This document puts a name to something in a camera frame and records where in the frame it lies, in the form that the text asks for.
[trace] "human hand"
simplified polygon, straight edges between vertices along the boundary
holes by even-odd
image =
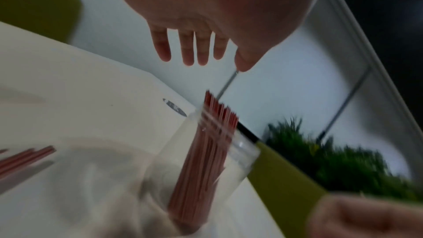
[[[304,19],[312,0],[125,0],[148,22],[154,47],[163,61],[171,59],[167,29],[177,29],[185,65],[194,64],[194,35],[199,65],[208,62],[215,32],[214,58],[223,57],[228,40],[238,46],[235,65],[252,68]]]
[[[423,236],[420,207],[330,195],[312,213],[310,238],[416,238]]]

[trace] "green plant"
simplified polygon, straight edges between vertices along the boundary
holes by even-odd
[[[422,193],[406,179],[390,173],[379,152],[323,144],[304,138],[299,123],[269,125],[267,144],[328,191],[346,191],[408,201],[423,201]]]

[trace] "clear plastic container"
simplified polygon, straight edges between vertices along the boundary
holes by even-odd
[[[195,208],[192,212],[187,212],[191,213],[189,219],[178,218],[171,211],[170,201],[174,197],[173,194],[181,171],[186,170],[183,166],[186,164],[188,154],[192,153],[193,150],[206,150],[199,144],[207,144],[207,142],[213,143],[215,148],[227,150],[227,153],[220,155],[216,149],[215,155],[206,155],[203,160],[200,157],[195,158],[192,163],[204,161],[204,158],[215,157],[213,159],[218,159],[223,157],[219,160],[220,168],[213,169],[213,171],[210,169],[209,175],[203,176],[197,176],[195,172],[191,172],[193,177],[184,182],[184,189],[197,187],[195,193],[205,193],[204,195],[197,195],[197,198],[209,203],[206,208],[207,211],[198,214],[197,208]],[[209,113],[208,109],[202,108],[186,118],[159,155],[155,157],[148,167],[144,184],[148,186],[148,192],[154,202],[165,213],[168,213],[174,222],[195,231],[219,211],[229,196],[246,178],[259,154],[260,151],[255,145],[238,130],[228,129],[227,125],[219,123]],[[203,167],[203,169],[197,170],[199,174],[200,172],[203,172],[203,174],[207,172],[205,165]],[[209,186],[204,187],[207,184],[205,182],[207,181],[206,177],[209,178],[210,183]]]

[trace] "table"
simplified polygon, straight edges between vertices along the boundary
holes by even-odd
[[[58,152],[43,160],[52,167],[65,159],[82,167],[90,155],[72,160],[66,155],[93,156],[97,149],[104,154],[99,165],[118,160],[120,156],[111,149],[153,156],[184,120],[164,99],[186,114],[194,111],[193,105],[150,73],[0,23],[0,148],[23,150],[53,144]],[[49,191],[44,181],[52,176],[75,190],[72,196],[78,198],[78,185],[64,184],[66,172],[52,167],[46,165],[0,194],[1,237],[59,237],[76,224],[85,207],[72,200],[39,197]],[[63,189],[55,189],[53,198],[70,194],[69,190],[61,193]],[[58,204],[67,211],[63,215],[42,212],[43,205]],[[246,238],[283,237],[247,179],[228,207]]]

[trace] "glass jar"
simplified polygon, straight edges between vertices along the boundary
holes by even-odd
[[[198,230],[246,178],[258,148],[203,107],[190,114],[148,167],[154,202],[181,228]]]

